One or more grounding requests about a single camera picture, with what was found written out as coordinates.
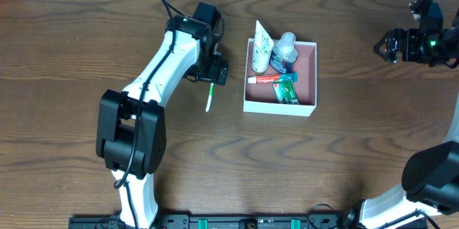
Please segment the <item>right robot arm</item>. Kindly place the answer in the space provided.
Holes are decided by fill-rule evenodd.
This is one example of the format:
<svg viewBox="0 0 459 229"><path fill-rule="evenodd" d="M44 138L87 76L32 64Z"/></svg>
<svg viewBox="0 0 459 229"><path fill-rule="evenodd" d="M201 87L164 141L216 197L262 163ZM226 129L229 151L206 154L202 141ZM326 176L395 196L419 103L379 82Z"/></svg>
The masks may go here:
<svg viewBox="0 0 459 229"><path fill-rule="evenodd" d="M434 0L409 5L416 29L389 30L374 46L387 62L415 62L429 67L458 67L458 20L443 28L443 13ZM362 200L344 216L341 228L437 227L436 215L458 211L458 140L413 154L400 184L382 195Z"/></svg>

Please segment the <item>Colgate toothpaste tube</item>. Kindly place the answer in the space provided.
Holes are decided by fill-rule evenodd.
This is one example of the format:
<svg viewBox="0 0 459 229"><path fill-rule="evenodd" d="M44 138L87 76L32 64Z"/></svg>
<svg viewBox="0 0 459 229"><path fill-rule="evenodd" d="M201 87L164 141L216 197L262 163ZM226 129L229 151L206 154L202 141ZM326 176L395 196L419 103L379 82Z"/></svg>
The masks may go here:
<svg viewBox="0 0 459 229"><path fill-rule="evenodd" d="M287 74L274 74L274 75L258 75L252 76L247 79L248 84L267 84L274 83L276 81L290 80L293 83L296 83L298 79L297 73L287 73Z"/></svg>

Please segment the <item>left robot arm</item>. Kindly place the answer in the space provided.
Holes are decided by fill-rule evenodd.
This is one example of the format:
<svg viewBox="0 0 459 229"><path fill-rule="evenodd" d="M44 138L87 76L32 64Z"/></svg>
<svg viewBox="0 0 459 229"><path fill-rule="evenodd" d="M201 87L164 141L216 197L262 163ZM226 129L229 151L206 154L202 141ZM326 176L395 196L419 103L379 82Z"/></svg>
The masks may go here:
<svg viewBox="0 0 459 229"><path fill-rule="evenodd" d="M165 107L182 78L224 85L229 64L217 51L224 20L200 2L190 17L166 23L164 40L142 73L122 91L100 99L96 154L115 177L122 209L110 228L152 228L158 215L154 172L166 150Z"/></svg>

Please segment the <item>white Pantene tube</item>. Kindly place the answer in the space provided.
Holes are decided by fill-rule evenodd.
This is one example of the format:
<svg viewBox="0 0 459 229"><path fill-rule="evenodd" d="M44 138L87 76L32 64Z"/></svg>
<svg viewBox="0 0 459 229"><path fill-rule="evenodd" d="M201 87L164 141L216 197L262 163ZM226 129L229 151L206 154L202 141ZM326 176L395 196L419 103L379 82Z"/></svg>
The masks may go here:
<svg viewBox="0 0 459 229"><path fill-rule="evenodd" d="M274 42L268 32L257 20L252 51L252 71L256 75L263 75L269 65Z"/></svg>

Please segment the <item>green white toothbrush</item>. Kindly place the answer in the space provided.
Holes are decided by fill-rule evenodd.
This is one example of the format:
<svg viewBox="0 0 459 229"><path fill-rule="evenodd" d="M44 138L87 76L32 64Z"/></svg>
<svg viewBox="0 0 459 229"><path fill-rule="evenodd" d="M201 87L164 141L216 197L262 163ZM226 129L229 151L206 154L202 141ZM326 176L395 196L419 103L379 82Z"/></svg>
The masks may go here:
<svg viewBox="0 0 459 229"><path fill-rule="evenodd" d="M205 108L206 112L210 111L211 104L212 104L213 91L214 91L214 83L211 83L210 87L209 87L209 94L208 94L207 104L206 104L206 108Z"/></svg>

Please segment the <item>green Dettol soap box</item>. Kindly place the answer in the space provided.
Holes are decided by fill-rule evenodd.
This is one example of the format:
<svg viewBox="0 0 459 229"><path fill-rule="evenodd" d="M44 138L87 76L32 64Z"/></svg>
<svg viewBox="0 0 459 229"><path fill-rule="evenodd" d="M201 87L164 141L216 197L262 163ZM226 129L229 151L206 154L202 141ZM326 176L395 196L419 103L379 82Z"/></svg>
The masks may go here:
<svg viewBox="0 0 459 229"><path fill-rule="evenodd" d="M273 90L277 102L288 105L299 105L293 82L291 80L275 81Z"/></svg>

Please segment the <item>blue foam soap bottle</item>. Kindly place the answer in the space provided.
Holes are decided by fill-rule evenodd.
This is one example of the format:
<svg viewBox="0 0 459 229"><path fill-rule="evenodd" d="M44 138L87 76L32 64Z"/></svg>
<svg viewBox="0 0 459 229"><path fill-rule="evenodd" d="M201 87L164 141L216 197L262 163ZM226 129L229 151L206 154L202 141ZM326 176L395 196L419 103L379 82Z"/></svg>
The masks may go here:
<svg viewBox="0 0 459 229"><path fill-rule="evenodd" d="M298 59L298 51L295 48L295 35L286 32L279 40L274 41L270 66L279 73L291 73L293 64Z"/></svg>

